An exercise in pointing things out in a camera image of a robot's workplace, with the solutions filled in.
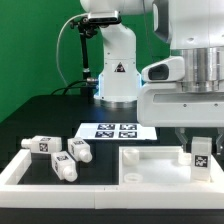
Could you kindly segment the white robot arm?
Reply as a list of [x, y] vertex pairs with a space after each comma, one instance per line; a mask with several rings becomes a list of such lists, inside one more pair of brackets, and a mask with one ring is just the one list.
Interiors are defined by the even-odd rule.
[[107, 25], [119, 16], [151, 13], [148, 36], [169, 45], [142, 70], [137, 103], [143, 126], [173, 127], [183, 144], [185, 129], [216, 128], [216, 150], [224, 151], [224, 0], [80, 0], [87, 18]]

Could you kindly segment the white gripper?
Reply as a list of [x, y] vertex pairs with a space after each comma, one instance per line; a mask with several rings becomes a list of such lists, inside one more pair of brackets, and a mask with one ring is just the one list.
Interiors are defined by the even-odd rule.
[[178, 83], [145, 84], [137, 100], [137, 120], [146, 127], [176, 127], [185, 153], [190, 145], [183, 127], [214, 127], [216, 153], [224, 148], [224, 92], [184, 93]]

